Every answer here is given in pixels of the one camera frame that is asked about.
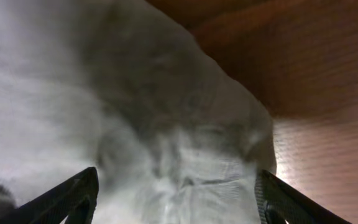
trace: wooden surface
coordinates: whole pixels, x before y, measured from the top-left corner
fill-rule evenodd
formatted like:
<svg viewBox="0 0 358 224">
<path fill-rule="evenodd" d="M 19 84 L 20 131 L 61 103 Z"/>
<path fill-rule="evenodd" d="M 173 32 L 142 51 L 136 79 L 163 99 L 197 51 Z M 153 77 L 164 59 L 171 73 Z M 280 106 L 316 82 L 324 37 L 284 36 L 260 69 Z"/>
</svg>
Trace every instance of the wooden surface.
<svg viewBox="0 0 358 224">
<path fill-rule="evenodd" d="M 274 115 L 278 176 L 358 223 L 358 1 L 150 1 Z"/>
</svg>

